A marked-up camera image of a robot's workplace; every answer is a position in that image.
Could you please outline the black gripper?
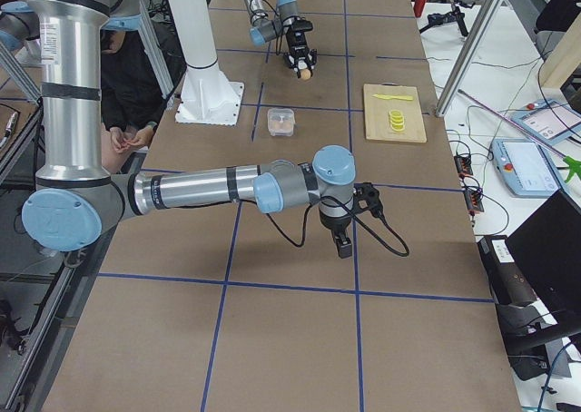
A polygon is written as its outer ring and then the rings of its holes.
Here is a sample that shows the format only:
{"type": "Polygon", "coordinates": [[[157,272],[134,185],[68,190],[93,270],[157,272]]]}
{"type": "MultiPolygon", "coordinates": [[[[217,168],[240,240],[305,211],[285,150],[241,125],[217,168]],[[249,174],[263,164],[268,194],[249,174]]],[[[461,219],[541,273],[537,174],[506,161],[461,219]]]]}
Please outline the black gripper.
{"type": "Polygon", "coordinates": [[[321,201],[319,203],[321,224],[331,232],[338,256],[347,259],[352,256],[352,242],[347,228],[351,223],[349,211],[337,201],[321,201]]]}
{"type": "Polygon", "coordinates": [[[291,70],[312,70],[317,63],[317,50],[309,48],[305,33],[288,30],[285,36],[288,46],[285,64],[291,70]]]}

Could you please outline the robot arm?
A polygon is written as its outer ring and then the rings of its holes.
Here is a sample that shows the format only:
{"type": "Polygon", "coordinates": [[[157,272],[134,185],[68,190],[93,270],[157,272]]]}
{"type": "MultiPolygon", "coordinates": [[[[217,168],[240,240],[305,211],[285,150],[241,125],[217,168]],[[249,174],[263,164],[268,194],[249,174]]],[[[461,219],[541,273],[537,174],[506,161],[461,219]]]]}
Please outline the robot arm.
{"type": "MultiPolygon", "coordinates": [[[[22,220],[42,246],[79,250],[120,221],[154,210],[253,201],[262,213],[302,204],[319,205],[338,255],[352,255],[347,234],[356,218],[354,157],[342,146],[316,152],[312,163],[232,166],[182,174],[111,174],[101,155],[101,43],[105,27],[137,30],[141,0],[27,0],[40,22],[41,97],[45,163],[22,220]]],[[[178,123],[234,126],[243,83],[222,72],[206,0],[168,0],[187,70],[176,114],[178,123]]],[[[252,22],[255,44],[289,34],[292,69],[311,69],[314,55],[293,33],[310,30],[296,0],[277,0],[276,18],[252,22]]]]}
{"type": "Polygon", "coordinates": [[[298,78],[310,79],[317,63],[317,51],[310,49],[307,41],[313,23],[300,14],[297,0],[277,0],[276,6],[267,0],[244,0],[244,3],[250,18],[252,43],[262,46],[285,38],[288,47],[283,54],[285,64],[298,78]]]}

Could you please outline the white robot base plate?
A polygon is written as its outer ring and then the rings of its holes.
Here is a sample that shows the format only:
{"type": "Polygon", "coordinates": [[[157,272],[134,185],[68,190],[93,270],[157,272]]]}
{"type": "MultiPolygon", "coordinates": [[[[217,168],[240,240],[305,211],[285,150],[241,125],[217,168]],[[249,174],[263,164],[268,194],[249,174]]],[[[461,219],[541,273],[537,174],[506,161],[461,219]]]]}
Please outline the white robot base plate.
{"type": "Polygon", "coordinates": [[[181,102],[175,114],[177,123],[233,126],[238,122],[244,83],[220,83],[217,89],[204,81],[194,86],[184,82],[181,102]]]}

